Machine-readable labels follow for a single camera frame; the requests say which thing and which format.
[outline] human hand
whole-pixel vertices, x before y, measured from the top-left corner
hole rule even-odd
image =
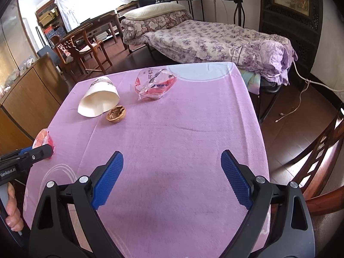
[[[23,219],[20,217],[20,211],[17,208],[17,200],[15,198],[14,187],[11,183],[8,183],[8,203],[6,205],[6,212],[8,217],[6,223],[11,227],[12,231],[21,231],[24,227]]]

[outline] bed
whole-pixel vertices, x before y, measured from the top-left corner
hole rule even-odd
[[[297,55],[289,39],[236,25],[192,20],[176,11],[146,20],[122,20],[123,41],[148,44],[179,63],[234,62],[244,81],[258,94],[260,77],[288,84],[288,68]]]

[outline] pink tablecloth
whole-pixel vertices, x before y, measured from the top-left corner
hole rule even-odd
[[[157,101],[137,101],[133,85],[139,70],[109,75],[127,109],[118,124],[106,114],[78,114],[93,80],[74,87],[49,126],[55,154],[29,175],[24,204],[29,226],[49,180],[74,182],[119,150],[123,171],[98,214],[125,257],[219,257],[247,213],[222,171],[221,153],[230,149],[254,174],[269,179],[263,138],[235,64],[168,68],[179,78]],[[268,229],[269,217],[256,249]]]

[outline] boxes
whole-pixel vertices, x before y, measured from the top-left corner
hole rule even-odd
[[[105,40],[107,38],[107,32],[103,32],[99,35],[96,35],[97,40]]]

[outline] plastic bag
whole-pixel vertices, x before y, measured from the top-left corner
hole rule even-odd
[[[160,99],[176,82],[177,77],[167,69],[144,68],[135,82],[136,93],[139,100],[151,98]]]
[[[54,147],[53,139],[49,135],[49,131],[47,129],[42,129],[38,133],[37,137],[35,138],[33,145],[32,145],[32,148],[36,148],[36,147],[39,147],[39,146],[42,146],[45,144],[51,145],[51,147],[53,148],[53,152],[54,152],[55,147]]]

